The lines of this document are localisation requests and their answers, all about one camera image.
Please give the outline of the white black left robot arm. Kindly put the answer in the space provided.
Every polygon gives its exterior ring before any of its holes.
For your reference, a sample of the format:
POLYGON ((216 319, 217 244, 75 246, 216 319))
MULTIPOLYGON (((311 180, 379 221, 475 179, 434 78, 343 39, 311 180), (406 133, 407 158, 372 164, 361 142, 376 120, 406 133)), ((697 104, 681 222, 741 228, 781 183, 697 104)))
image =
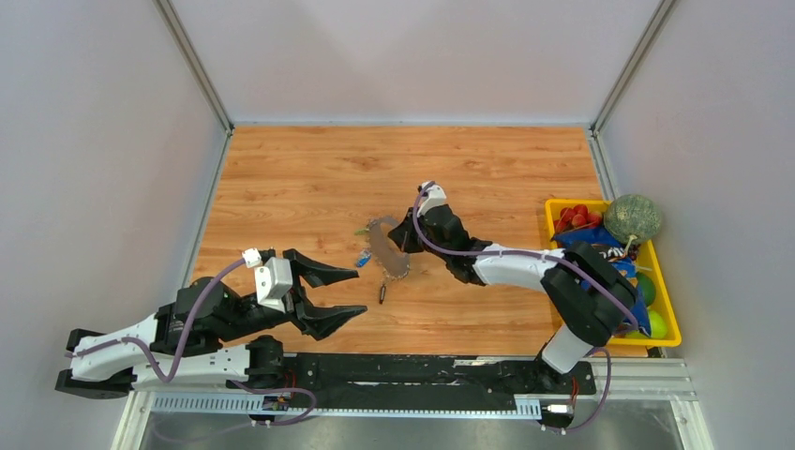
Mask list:
POLYGON ((283 345, 268 336, 289 323, 315 340, 330 337, 365 306, 318 307, 308 288, 357 278, 354 269, 317 262, 295 249, 250 248, 214 277, 180 289, 173 302, 126 328, 72 330, 69 366, 55 391, 115 399, 153 385, 294 388, 283 345))

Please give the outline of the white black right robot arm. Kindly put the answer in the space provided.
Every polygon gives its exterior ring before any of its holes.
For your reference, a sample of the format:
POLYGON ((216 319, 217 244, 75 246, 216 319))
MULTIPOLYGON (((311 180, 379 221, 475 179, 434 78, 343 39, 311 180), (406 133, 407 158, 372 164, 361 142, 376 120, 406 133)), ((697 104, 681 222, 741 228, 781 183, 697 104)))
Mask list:
POLYGON ((537 382, 548 391, 570 383, 576 363, 606 345, 621 326, 639 324, 633 312, 637 289, 587 242, 552 250, 501 246, 471 236, 446 204, 426 213, 409 209, 387 237, 405 253, 442 259, 463 283, 545 293, 563 321, 535 366, 537 382))

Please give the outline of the blue key tag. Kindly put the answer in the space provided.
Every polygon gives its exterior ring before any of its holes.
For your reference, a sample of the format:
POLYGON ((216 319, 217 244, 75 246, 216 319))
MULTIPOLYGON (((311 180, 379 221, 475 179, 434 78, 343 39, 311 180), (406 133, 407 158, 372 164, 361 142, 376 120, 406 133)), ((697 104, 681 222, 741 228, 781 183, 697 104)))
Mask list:
POLYGON ((370 261, 371 257, 372 257, 372 254, 371 254, 369 249, 365 248, 365 249, 361 250, 360 253, 357 255, 357 258, 355 260, 354 266, 356 268, 364 267, 370 261))

